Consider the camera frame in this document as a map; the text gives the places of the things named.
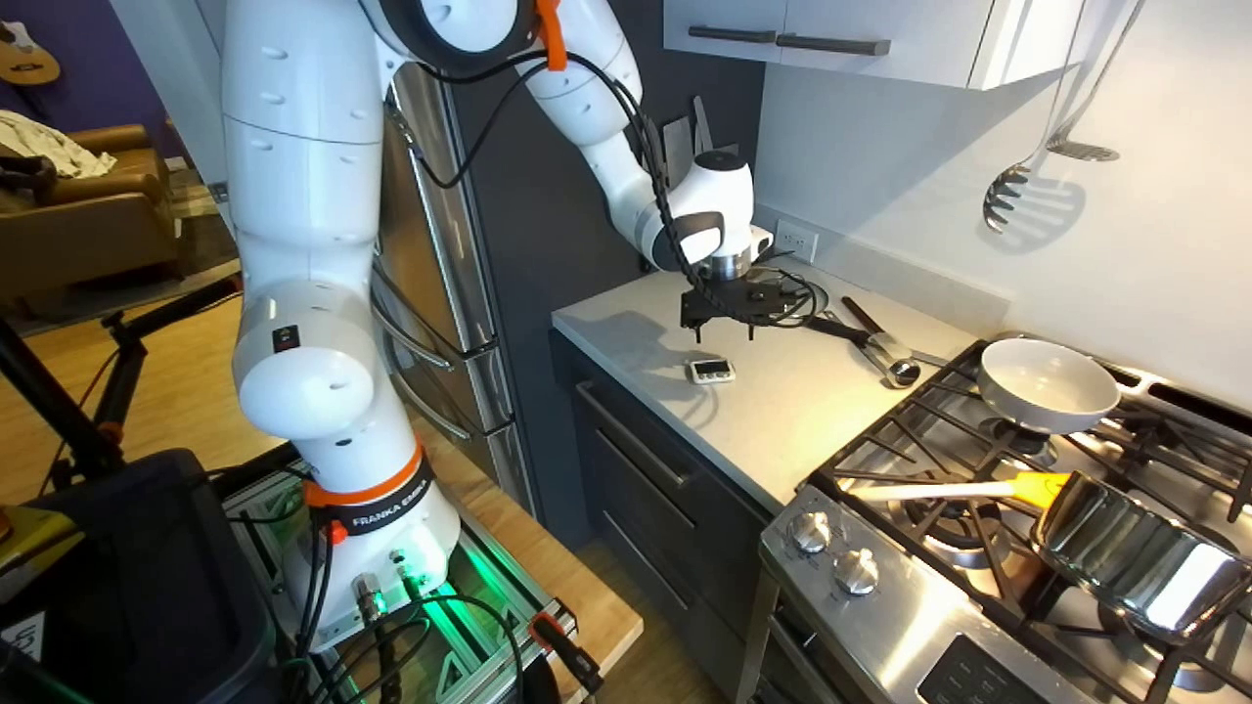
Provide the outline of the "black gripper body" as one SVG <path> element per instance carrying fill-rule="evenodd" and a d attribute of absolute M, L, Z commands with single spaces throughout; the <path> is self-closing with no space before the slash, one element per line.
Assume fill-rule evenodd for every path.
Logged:
<path fill-rule="evenodd" d="M 703 328 L 712 319 L 732 319 L 740 325 L 772 325 L 793 307 L 793 295 L 784 283 L 766 277 L 695 277 L 681 295 L 681 325 Z"/>

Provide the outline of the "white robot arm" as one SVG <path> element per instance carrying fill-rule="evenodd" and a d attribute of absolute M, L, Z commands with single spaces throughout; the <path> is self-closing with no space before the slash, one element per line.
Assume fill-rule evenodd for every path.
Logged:
<path fill-rule="evenodd" d="M 229 0 L 229 217 L 243 263 L 235 394 L 308 470 L 287 556 L 294 645 L 326 654 L 446 582 L 462 535 L 382 366 L 371 300 L 382 233 L 382 104 L 402 68 L 446 81 L 510 70 L 578 149 L 613 233 L 703 295 L 746 277 L 772 237 L 757 178 L 703 152 L 647 160 L 639 61 L 608 0 Z"/>

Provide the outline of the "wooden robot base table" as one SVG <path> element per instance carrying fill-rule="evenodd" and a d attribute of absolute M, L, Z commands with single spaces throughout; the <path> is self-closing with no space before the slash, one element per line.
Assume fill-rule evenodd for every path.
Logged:
<path fill-rule="evenodd" d="M 454 443 L 440 432 L 420 432 L 444 493 L 472 518 L 553 598 L 560 598 L 578 626 L 572 639 L 613 675 L 630 645 L 647 634 L 647 619 L 600 581 L 575 551 L 553 539 L 529 514 L 517 509 Z M 126 436 L 137 456 L 197 450 L 206 465 L 235 465 L 272 450 L 272 437 L 243 423 L 154 423 Z M 25 502 L 38 489 L 54 456 L 54 436 L 36 418 L 8 418 L 0 426 L 0 489 Z"/>

